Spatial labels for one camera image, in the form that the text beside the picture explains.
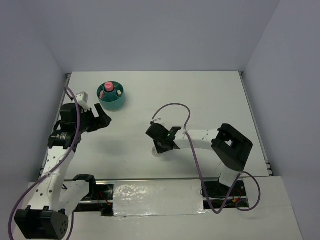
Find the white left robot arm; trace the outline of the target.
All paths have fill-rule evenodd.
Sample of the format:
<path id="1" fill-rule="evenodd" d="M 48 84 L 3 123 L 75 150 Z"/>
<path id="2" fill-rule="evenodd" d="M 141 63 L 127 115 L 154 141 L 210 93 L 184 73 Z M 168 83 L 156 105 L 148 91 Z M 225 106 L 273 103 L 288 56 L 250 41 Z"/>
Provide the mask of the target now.
<path id="1" fill-rule="evenodd" d="M 83 133 L 91 133 L 110 125 L 112 119 L 99 103 L 98 116 L 86 104 L 67 103 L 60 108 L 60 120 L 48 139 L 47 160 L 41 178 L 25 209 L 18 209 L 14 221 L 28 240 L 62 240 L 69 227 L 69 217 L 79 202 L 97 196 L 93 175 L 78 174 L 63 192 L 68 167 L 73 160 Z"/>

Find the pink-capped crayon bottle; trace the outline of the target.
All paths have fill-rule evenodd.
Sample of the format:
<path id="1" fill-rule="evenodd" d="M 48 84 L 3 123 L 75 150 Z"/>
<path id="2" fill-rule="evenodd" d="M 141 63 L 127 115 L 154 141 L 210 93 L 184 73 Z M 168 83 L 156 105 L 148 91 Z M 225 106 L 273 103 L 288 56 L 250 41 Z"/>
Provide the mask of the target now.
<path id="1" fill-rule="evenodd" d="M 115 90 L 115 86 L 111 81 L 104 83 L 104 91 L 107 93 L 113 92 Z"/>

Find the clear tape roll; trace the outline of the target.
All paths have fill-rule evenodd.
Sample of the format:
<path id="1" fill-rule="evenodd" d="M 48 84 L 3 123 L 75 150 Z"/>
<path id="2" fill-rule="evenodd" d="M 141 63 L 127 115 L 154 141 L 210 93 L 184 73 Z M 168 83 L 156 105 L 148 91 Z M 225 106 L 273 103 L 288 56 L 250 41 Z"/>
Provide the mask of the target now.
<path id="1" fill-rule="evenodd" d="M 154 157 L 159 157 L 160 154 L 157 152 L 157 149 L 155 147 L 152 148 L 151 153 Z"/>

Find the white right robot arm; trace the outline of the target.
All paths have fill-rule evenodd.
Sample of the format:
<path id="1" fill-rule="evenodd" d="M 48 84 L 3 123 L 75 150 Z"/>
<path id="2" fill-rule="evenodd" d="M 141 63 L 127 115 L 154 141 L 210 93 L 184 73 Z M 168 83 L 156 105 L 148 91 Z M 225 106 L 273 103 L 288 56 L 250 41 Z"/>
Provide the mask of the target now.
<path id="1" fill-rule="evenodd" d="M 247 137 L 227 123 L 216 129 L 184 130 L 174 126 L 168 130 L 160 123 L 151 122 L 146 135 L 153 140 L 157 154 L 191 147 L 214 151 L 224 164 L 217 184 L 217 190 L 223 196 L 235 190 L 234 182 L 244 171 L 253 148 Z"/>

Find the pink highlighter pen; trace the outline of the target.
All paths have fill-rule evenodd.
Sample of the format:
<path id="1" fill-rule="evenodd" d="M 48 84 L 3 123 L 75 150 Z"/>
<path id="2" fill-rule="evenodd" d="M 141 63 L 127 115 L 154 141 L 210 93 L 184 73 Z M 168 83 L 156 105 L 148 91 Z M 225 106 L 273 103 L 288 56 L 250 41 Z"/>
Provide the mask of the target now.
<path id="1" fill-rule="evenodd" d="M 102 90 L 102 91 L 100 92 L 100 94 L 99 94 L 99 98 L 102 99 L 102 98 L 104 97 L 104 95 L 105 95 L 105 92 Z"/>

